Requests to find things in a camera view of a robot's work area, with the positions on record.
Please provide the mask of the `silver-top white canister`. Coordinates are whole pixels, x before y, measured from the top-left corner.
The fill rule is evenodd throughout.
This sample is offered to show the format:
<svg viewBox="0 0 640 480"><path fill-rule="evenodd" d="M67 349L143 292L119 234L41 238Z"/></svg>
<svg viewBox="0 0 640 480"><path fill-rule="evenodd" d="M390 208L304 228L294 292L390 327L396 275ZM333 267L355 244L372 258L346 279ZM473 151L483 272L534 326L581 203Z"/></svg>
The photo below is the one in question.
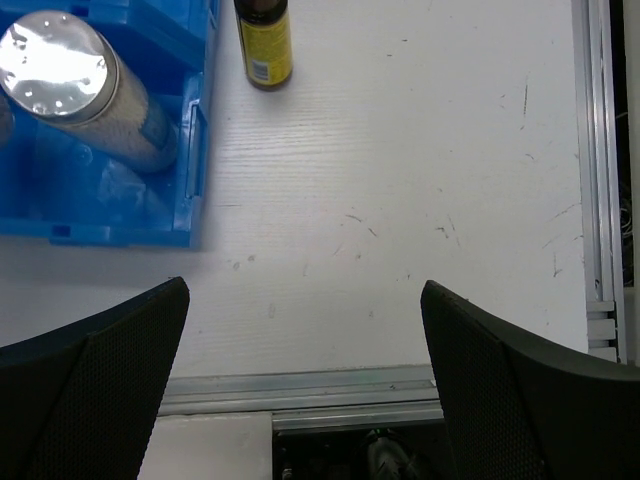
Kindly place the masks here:
<svg viewBox="0 0 640 480"><path fill-rule="evenodd" d="M8 100L0 97L0 148L10 141L14 129L14 116Z"/></svg>
<svg viewBox="0 0 640 480"><path fill-rule="evenodd" d="M1 87L22 110L135 171L173 164L178 130L106 38L81 18L39 10L1 37Z"/></svg>

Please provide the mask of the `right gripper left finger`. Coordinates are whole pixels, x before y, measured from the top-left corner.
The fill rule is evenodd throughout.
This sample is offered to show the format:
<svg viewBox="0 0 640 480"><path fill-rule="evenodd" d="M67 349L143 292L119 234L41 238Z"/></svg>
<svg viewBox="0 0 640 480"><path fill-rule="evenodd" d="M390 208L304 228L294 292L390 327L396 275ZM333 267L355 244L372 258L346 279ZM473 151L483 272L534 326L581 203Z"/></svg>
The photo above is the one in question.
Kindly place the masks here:
<svg viewBox="0 0 640 480"><path fill-rule="evenodd" d="M2 347L2 478L137 478L189 303L174 277Z"/></svg>

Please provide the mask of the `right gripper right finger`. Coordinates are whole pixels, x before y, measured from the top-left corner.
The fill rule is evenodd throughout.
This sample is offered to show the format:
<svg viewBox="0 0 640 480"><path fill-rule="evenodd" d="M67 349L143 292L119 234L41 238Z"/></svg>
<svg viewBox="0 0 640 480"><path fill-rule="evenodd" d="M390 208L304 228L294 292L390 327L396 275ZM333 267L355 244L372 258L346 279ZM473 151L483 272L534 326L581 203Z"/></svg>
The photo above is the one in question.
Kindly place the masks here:
<svg viewBox="0 0 640 480"><path fill-rule="evenodd" d="M459 478L638 478L638 368L554 343L435 281L421 310Z"/></svg>

